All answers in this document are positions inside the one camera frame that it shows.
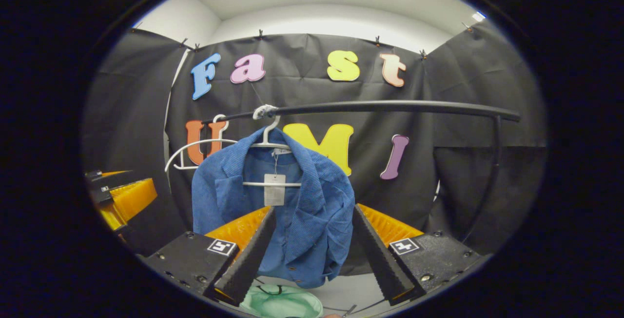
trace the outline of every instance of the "blue jacket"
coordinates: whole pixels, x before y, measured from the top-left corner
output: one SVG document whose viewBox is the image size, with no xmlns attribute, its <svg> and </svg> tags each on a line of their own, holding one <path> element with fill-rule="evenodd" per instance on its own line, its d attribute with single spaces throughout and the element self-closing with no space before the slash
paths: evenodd
<svg viewBox="0 0 624 318">
<path fill-rule="evenodd" d="M 354 193 L 345 172 L 326 156 L 306 149 L 279 129 L 269 142 L 286 144 L 291 154 L 253 148 L 264 128 L 208 156 L 192 182 L 193 230 L 206 234 L 264 207 L 264 174 L 285 174 L 285 204 L 275 206 L 277 226 L 258 274 L 284 278 L 310 289 L 332 280 L 345 262 L 351 243 Z"/>
</svg>

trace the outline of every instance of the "foam letter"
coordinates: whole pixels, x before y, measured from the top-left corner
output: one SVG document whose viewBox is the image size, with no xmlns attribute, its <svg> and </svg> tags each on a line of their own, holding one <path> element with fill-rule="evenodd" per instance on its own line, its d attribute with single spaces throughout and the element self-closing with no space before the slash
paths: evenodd
<svg viewBox="0 0 624 318">
<path fill-rule="evenodd" d="M 327 74 L 331 80 L 353 81 L 359 76 L 357 55 L 353 51 L 333 51 L 327 56 Z"/>
<path fill-rule="evenodd" d="M 403 86 L 405 82 L 403 79 L 399 78 L 399 69 L 401 69 L 401 71 L 405 71 L 407 68 L 404 63 L 401 63 L 399 56 L 395 54 L 380 54 L 379 56 L 384 60 L 384 67 L 381 71 L 384 79 L 390 85 L 394 85 L 396 87 Z"/>
<path fill-rule="evenodd" d="M 186 127 L 187 127 L 187 144 L 190 144 L 191 142 L 199 141 L 200 132 L 201 132 L 201 129 L 203 128 L 203 123 L 201 122 L 201 120 L 190 120 L 187 122 Z M 223 137 L 223 131 L 227 129 L 227 122 L 209 123 L 208 127 L 212 131 L 212 134 L 211 134 L 212 136 L 210 137 L 211 139 L 221 139 Z M 199 145 L 200 144 L 192 145 L 187 149 L 189 158 L 196 165 L 200 165 L 201 162 L 203 162 L 203 153 L 201 153 Z M 221 141 L 213 141 L 212 144 L 210 145 L 210 153 L 207 156 L 210 156 L 213 153 L 216 153 L 216 151 L 219 151 L 220 149 L 221 149 Z"/>
<path fill-rule="evenodd" d="M 407 136 L 395 135 L 392 136 L 392 152 L 390 153 L 390 159 L 388 165 L 386 165 L 385 171 L 379 175 L 383 180 L 394 179 L 399 176 L 399 162 L 403 157 L 405 147 L 409 144 L 410 139 Z"/>
<path fill-rule="evenodd" d="M 240 60 L 237 60 L 236 63 L 234 63 L 236 69 L 234 69 L 234 71 L 232 72 L 232 75 L 230 76 L 230 81 L 238 84 L 246 80 L 261 80 L 266 73 L 264 69 L 262 69 L 262 65 L 264 64 L 264 62 L 265 58 L 259 54 L 250 54 L 249 56 L 244 56 Z"/>
<path fill-rule="evenodd" d="M 193 100 L 197 100 L 203 96 L 203 94 L 210 91 L 210 87 L 212 87 L 212 85 L 208 82 L 208 80 L 212 80 L 212 78 L 215 77 L 216 70 L 214 63 L 218 63 L 220 60 L 221 55 L 216 53 L 191 69 L 193 81 L 195 82 Z"/>
<path fill-rule="evenodd" d="M 299 142 L 305 148 L 327 156 L 337 164 L 347 176 L 351 175 L 349 168 L 349 137 L 353 134 L 353 127 L 347 124 L 334 124 L 328 130 L 319 145 L 312 135 L 307 124 L 287 124 L 284 133 Z"/>
</svg>

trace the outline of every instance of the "yellow letter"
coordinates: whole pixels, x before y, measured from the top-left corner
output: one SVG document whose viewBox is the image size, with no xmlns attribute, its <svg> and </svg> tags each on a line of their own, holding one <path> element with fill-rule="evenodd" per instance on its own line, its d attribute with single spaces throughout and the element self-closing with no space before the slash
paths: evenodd
<svg viewBox="0 0 624 318">
<path fill-rule="evenodd" d="M 353 51 L 333 51 L 327 56 L 327 74 L 331 80 L 353 81 L 359 76 L 357 56 Z"/>
<path fill-rule="evenodd" d="M 325 134 L 319 145 L 312 135 L 307 124 L 287 124 L 284 133 L 299 142 L 305 148 L 327 156 L 338 165 L 347 176 L 351 175 L 349 168 L 349 137 L 353 134 L 353 127 L 347 124 L 334 124 Z"/>
</svg>

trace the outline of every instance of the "ceiling light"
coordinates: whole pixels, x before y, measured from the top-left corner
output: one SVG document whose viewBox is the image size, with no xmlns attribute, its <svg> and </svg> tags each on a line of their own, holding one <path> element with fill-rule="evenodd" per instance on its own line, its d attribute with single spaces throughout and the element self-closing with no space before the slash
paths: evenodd
<svg viewBox="0 0 624 318">
<path fill-rule="evenodd" d="M 477 13 L 473 14 L 472 17 L 477 22 L 481 22 L 482 20 L 485 20 L 485 18 L 486 18 L 486 16 L 484 16 L 481 12 L 477 12 Z"/>
</svg>

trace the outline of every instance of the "letter m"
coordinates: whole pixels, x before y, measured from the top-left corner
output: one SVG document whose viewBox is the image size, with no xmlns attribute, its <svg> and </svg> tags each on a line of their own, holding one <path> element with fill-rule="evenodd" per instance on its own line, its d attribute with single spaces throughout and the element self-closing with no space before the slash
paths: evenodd
<svg viewBox="0 0 624 318">
<path fill-rule="evenodd" d="M 325 134 L 319 145 L 312 135 L 307 124 L 287 124 L 284 133 L 299 142 L 305 148 L 327 156 L 337 164 L 347 176 L 351 175 L 349 168 L 349 138 L 353 135 L 353 127 L 347 124 L 334 124 Z"/>
</svg>

